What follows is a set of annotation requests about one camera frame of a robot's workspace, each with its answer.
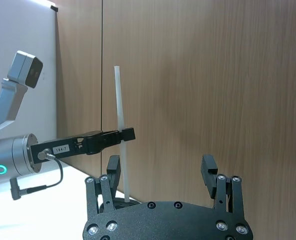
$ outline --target metal cylinder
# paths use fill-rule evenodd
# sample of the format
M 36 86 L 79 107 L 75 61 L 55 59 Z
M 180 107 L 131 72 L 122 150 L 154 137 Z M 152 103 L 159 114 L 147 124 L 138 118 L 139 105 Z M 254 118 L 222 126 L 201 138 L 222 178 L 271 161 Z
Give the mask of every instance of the metal cylinder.
M 0 139 L 0 182 L 40 171 L 41 164 L 34 164 L 30 153 L 36 143 L 33 134 Z

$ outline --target white table surface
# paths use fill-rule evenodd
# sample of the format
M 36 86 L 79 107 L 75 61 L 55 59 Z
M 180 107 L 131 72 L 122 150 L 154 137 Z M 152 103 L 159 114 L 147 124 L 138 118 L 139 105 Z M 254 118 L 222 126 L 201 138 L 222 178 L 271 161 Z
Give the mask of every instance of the white table surface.
M 88 175 L 66 166 L 61 184 L 13 201 L 9 183 L 0 184 L 0 240 L 81 240 L 87 222 Z M 18 179 L 21 189 L 52 184 L 59 170 Z

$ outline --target black metal plate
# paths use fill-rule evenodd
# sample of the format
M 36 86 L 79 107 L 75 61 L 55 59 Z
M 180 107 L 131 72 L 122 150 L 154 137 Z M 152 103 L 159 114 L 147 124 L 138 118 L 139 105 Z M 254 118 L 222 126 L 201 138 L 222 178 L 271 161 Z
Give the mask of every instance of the black metal plate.
M 92 216 L 83 230 L 84 240 L 100 240 L 109 236 L 110 240 L 225 240 L 233 236 L 236 240 L 252 240 L 253 234 L 248 223 L 230 212 L 182 203 L 183 207 L 174 207 L 174 201 L 155 202 L 153 209 L 148 203 L 121 208 L 112 212 Z M 107 230 L 107 223 L 116 221 L 115 231 Z M 218 221 L 228 225 L 227 231 L 216 227 Z M 89 235 L 87 228 L 97 224 L 99 230 Z M 249 233 L 239 234 L 236 225 L 244 225 Z

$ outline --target green led ring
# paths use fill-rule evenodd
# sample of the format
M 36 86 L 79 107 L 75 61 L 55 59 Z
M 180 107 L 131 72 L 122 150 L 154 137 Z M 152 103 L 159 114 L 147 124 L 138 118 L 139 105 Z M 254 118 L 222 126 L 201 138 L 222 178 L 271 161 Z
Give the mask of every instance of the green led ring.
M 5 174 L 7 172 L 7 168 L 4 165 L 0 165 L 0 168 L 3 169 L 3 171 L 0 171 L 0 174 Z

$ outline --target black cable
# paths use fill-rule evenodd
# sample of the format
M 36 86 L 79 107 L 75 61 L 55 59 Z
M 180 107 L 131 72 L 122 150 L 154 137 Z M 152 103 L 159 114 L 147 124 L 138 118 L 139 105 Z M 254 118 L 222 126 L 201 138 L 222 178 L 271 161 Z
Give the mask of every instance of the black cable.
M 55 157 L 53 160 L 55 160 L 56 163 L 57 163 L 58 166 L 59 166 L 59 169 L 60 169 L 60 180 L 59 180 L 59 182 L 57 182 L 57 183 L 55 183 L 55 184 L 52 184 L 52 185 L 47 186 L 47 188 L 51 188 L 51 187 L 57 186 L 59 183 L 62 182 L 62 179 L 63 179 L 63 169 L 62 169 L 61 162 L 60 162 L 59 159 L 57 159 L 56 157 Z
M 37 192 L 37 191 L 41 191 L 41 190 L 45 190 L 45 189 L 48 189 L 48 188 L 51 188 L 51 187 L 57 186 L 59 183 L 62 182 L 62 180 L 63 180 L 63 169 L 62 169 L 61 162 L 60 162 L 60 160 L 57 159 L 56 157 L 53 158 L 53 160 L 55 160 L 56 163 L 57 163 L 58 166 L 59 166 L 59 169 L 60 169 L 60 180 L 59 180 L 57 183 L 52 184 L 52 185 L 49 185 L 49 186 L 47 186 L 47 185 L 42 185 L 42 186 L 35 186 L 35 187 L 33 187 L 33 188 L 32 188 L 32 187 L 29 187 L 29 188 L 26 189 L 27 194 L 31 194 L 31 193 L 33 193 L 33 192 L 35 193 L 35 192 Z

